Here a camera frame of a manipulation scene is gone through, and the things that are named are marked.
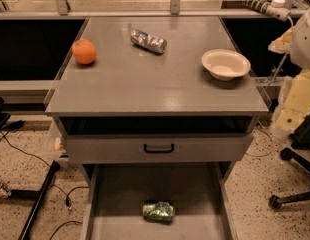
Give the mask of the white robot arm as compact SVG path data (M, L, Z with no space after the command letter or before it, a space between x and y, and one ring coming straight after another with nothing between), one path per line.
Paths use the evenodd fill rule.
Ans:
M292 134L310 115L310 8L289 30L272 41L268 49L289 54L302 71L281 86L279 105L272 117L270 131L274 136Z

